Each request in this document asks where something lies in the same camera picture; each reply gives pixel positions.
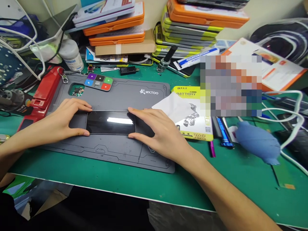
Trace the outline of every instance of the floor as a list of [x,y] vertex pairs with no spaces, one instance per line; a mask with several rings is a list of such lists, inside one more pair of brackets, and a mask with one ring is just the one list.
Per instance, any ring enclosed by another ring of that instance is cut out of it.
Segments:
[[[38,210],[54,189],[69,196],[71,185],[39,180],[31,191],[33,210]],[[227,231],[217,213],[180,207],[155,201],[149,202],[149,220],[156,231]]]

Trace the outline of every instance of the usb tester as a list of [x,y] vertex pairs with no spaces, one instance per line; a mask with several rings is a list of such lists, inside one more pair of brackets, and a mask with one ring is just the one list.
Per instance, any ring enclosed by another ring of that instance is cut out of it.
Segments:
[[131,67],[121,67],[120,68],[120,75],[129,75],[129,74],[135,74],[137,71],[139,71],[139,68],[136,68],[135,66]]

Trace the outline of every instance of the glue bottle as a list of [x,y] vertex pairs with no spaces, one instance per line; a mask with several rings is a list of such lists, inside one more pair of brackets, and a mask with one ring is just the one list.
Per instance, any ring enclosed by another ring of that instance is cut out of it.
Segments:
[[71,71],[83,70],[84,65],[81,59],[77,43],[74,40],[66,39],[62,41],[59,55]]

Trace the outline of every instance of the black cap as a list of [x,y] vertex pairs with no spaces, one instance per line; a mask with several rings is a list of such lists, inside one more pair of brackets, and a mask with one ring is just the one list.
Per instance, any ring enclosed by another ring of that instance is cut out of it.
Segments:
[[177,46],[172,46],[166,56],[164,57],[165,62],[169,62],[170,59],[172,58],[173,54],[176,52]]

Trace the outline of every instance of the black phone screen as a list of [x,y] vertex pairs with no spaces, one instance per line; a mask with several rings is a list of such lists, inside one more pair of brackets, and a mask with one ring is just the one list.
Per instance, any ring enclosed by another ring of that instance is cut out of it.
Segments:
[[86,129],[90,134],[128,135],[136,131],[135,116],[128,111],[91,111]]

